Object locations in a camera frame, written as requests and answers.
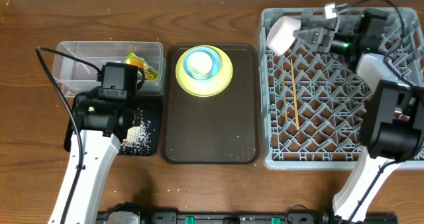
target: plastic container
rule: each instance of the plastic container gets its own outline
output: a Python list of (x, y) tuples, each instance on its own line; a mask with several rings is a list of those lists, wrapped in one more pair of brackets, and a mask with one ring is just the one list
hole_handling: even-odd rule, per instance
[[(393, 8), (378, 9), (390, 12), (380, 45), (380, 50), (387, 52), (400, 39), (399, 19)], [(393, 65), (408, 80), (422, 86), (420, 64), (424, 66), (424, 38), (419, 19), (413, 9), (399, 9), (407, 34), (394, 52)], [(364, 8), (350, 8), (341, 13), (339, 31), (352, 33), (363, 11)], [(281, 56), (267, 48), (266, 38), (272, 25), (284, 15), (301, 20), (302, 27), (335, 26), (334, 19), (325, 18), (323, 8), (263, 10), (257, 36), (264, 164), (275, 170), (351, 169), (361, 152), (359, 130), (366, 112), (364, 103), (372, 98), (372, 92), (360, 77), (346, 68), (339, 56), (312, 52), (298, 40)], [(298, 131), (294, 119), (291, 59), (300, 120)], [(400, 168), (423, 169), (424, 150), (413, 160), (402, 163)]]
[[(146, 80), (137, 94), (162, 95), (164, 92), (165, 58), (164, 47), (160, 42), (66, 41), (59, 43), (57, 50), (91, 62), (100, 69), (106, 62), (123, 62), (128, 53), (134, 52), (158, 72), (158, 77)], [(63, 84), (62, 92), (66, 97), (101, 85), (96, 81), (97, 75), (93, 68), (59, 55), (54, 57), (52, 74), (58, 83)]]

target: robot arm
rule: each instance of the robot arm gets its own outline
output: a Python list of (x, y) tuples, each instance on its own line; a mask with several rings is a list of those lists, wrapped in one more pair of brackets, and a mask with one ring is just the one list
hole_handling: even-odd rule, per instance
[[(366, 9), (355, 34), (326, 28), (295, 30), (291, 26), (293, 23), (287, 23), (278, 25), (278, 30), (283, 31), (281, 36), (286, 39), (276, 39), (279, 34), (271, 32), (267, 38), (267, 45), (273, 51), (278, 47), (275, 41), (296, 38), (311, 50), (342, 55), (349, 68), (374, 93), (360, 130), (360, 142), (364, 147), (347, 183), (333, 199), (333, 213), (339, 219), (349, 220), (345, 223), (363, 221), (386, 178), (400, 162), (413, 158), (423, 148), (424, 122), (420, 120), (424, 117), (423, 88), (410, 87), (400, 80), (389, 68), (391, 65), (384, 61), (386, 57), (379, 54), (387, 17), (387, 12)], [(399, 120), (395, 113), (409, 118)]]
[[(104, 137), (102, 131), (82, 130), (84, 163), (69, 206), (66, 223), (95, 223), (107, 174), (121, 145), (115, 136)], [(72, 135), (73, 144), (77, 143)], [(68, 167), (49, 223), (59, 223), (78, 165), (78, 146), (72, 145)]]
[[(99, 75), (101, 87), (75, 98), (73, 114), (83, 146), (82, 170), (72, 191), (79, 163), (74, 133), (66, 174), (48, 223), (95, 223), (107, 174), (133, 125), (134, 110), (127, 104), (144, 82), (144, 72), (140, 71), (138, 84), (137, 74), (135, 66), (108, 62)], [(69, 195), (71, 202), (65, 210)]]

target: wooden stick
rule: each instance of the wooden stick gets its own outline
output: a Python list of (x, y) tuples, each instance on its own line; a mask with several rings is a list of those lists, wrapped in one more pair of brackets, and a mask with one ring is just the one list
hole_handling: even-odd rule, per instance
[(293, 98), (294, 98), (294, 113), (296, 117), (296, 128), (299, 130), (299, 114), (297, 113), (297, 97), (296, 97), (296, 81), (294, 80), (294, 68), (293, 68), (293, 60), (290, 59), (291, 64), (291, 82), (293, 87)]
[[(285, 86), (286, 86), (286, 81), (283, 80), (283, 90), (284, 90)], [(285, 92), (284, 92), (284, 106), (286, 106), (286, 93)], [(287, 122), (287, 120), (288, 120), (287, 109), (286, 109), (286, 113), (284, 114), (284, 119)]]

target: yellow plate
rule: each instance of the yellow plate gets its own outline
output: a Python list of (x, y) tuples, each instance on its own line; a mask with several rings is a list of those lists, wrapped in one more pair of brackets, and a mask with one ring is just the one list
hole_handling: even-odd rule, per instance
[[(189, 51), (199, 47), (207, 47), (216, 51), (221, 59), (221, 69), (213, 78), (209, 78), (208, 80), (196, 80), (190, 77), (184, 70), (185, 56)], [(233, 65), (228, 55), (221, 49), (214, 46), (201, 45), (190, 48), (181, 55), (180, 59), (178, 59), (175, 73), (177, 81), (184, 91), (198, 97), (209, 97), (220, 93), (230, 84), (233, 77)]]

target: black tray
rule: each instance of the black tray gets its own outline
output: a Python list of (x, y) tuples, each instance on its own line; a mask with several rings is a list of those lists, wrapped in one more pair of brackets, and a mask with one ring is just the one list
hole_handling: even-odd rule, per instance
[[(72, 104), (72, 109), (87, 95), (87, 92), (79, 93), (75, 96), (74, 102)], [(124, 155), (139, 155), (139, 156), (150, 156), (154, 154), (158, 148), (159, 134), (160, 134), (160, 125), (162, 122), (162, 98), (161, 97), (134, 97), (131, 102), (129, 102), (129, 107), (133, 108), (136, 113), (136, 119), (134, 121), (134, 126), (139, 126), (140, 122), (143, 120), (144, 123), (148, 123), (149, 126), (146, 126), (146, 132), (149, 134), (149, 143), (147, 146), (136, 145), (134, 147), (129, 147), (121, 145), (118, 154)], [(66, 151), (71, 149), (71, 123), (68, 123), (68, 129), (66, 130), (64, 148)]]
[(168, 54), (167, 108), (161, 153), (176, 164), (248, 164), (258, 156), (259, 94), (255, 50), (246, 44), (210, 44), (233, 63), (233, 78), (219, 94), (196, 97), (175, 76), (176, 63), (189, 48), (178, 44)]

